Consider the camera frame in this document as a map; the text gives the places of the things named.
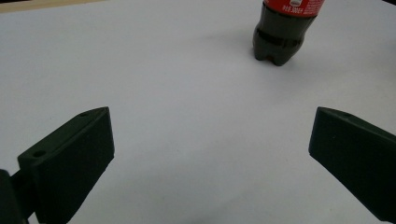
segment dark soda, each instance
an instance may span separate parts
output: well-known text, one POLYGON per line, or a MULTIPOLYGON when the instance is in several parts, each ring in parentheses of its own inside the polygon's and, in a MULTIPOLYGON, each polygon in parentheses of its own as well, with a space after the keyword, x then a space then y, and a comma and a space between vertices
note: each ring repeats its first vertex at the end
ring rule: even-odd
POLYGON ((255 58, 285 64, 300 49, 323 1, 265 0, 253 35, 255 58))

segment white table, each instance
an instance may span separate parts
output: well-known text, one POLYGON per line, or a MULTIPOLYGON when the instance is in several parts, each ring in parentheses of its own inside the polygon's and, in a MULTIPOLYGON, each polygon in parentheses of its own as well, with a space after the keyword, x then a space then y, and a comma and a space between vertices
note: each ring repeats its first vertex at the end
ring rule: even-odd
POLYGON ((380 223, 308 144, 318 106, 396 133, 396 6, 327 0, 282 67, 252 55, 261 6, 0 14, 0 168, 14 174, 28 147, 108 105, 115 159, 70 223, 380 223))

